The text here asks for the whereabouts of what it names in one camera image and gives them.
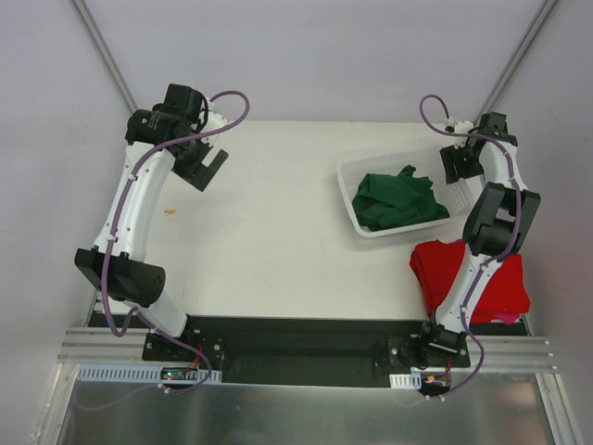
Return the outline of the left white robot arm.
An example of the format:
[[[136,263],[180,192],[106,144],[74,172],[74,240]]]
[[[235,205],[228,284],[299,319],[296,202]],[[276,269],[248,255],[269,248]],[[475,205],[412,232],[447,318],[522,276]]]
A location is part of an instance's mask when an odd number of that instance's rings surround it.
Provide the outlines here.
[[[166,333],[164,350],[178,361],[195,353],[196,338],[185,331],[187,315],[165,292],[165,270],[145,260],[147,238],[170,173],[204,191],[228,159],[221,150],[204,162],[228,124],[202,93],[174,83],[163,102],[136,110],[127,122],[123,171],[107,219],[93,245],[74,258],[100,292],[110,328],[116,325],[109,304],[118,301]]]

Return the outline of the white plastic basket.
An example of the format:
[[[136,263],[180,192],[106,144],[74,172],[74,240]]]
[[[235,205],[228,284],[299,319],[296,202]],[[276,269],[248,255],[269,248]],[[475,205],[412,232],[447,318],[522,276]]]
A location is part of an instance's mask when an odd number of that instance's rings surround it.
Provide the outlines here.
[[[473,206],[465,182],[446,183],[436,148],[342,160],[336,175],[348,218],[367,238],[463,221]]]

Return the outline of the green t shirt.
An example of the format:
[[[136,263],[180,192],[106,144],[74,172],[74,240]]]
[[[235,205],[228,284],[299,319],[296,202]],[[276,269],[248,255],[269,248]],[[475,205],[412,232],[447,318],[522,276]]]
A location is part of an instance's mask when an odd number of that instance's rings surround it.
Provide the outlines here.
[[[435,198],[434,182],[415,172],[406,165],[397,175],[367,173],[351,201],[358,223],[379,232],[449,218]]]

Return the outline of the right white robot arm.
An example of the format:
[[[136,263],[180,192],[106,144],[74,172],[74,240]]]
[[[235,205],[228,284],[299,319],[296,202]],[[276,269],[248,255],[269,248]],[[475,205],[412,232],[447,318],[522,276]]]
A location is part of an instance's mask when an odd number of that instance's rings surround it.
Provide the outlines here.
[[[448,130],[465,142],[440,150],[446,182],[479,176],[483,190],[463,227],[464,254],[452,288],[416,344],[417,357],[429,366],[439,365],[466,347],[478,302],[503,262],[522,247],[541,202],[521,177],[517,139],[509,133],[504,114],[482,115],[470,133],[453,127]]]

